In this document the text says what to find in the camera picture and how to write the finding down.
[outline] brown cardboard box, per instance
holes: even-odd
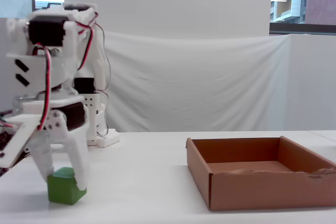
[[[336,206],[336,164],[285,138],[187,140],[210,210]]]

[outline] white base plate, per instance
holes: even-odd
[[[120,141],[120,134],[115,129],[109,129],[106,136],[97,136],[97,146],[105,148]]]

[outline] table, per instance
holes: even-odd
[[[0,223],[335,223],[336,208],[210,212],[186,166],[191,138],[285,136],[336,162],[336,131],[122,133],[90,148],[87,194],[74,206],[50,203],[32,158],[0,178]],[[54,154],[55,168],[69,166]]]

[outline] green cube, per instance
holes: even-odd
[[[63,167],[47,178],[50,202],[73,205],[86,194],[77,187],[75,172],[71,167]]]

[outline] white robot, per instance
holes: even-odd
[[[119,141],[115,130],[108,131],[106,106],[96,92],[107,88],[97,16],[96,5],[64,4],[8,22],[15,43],[7,54],[13,88],[24,95],[15,99],[12,111],[0,113],[0,167],[12,167],[28,150],[46,180],[54,172],[50,145],[62,143],[77,187],[85,190],[87,145]],[[93,66],[95,78],[75,79],[85,64]]]

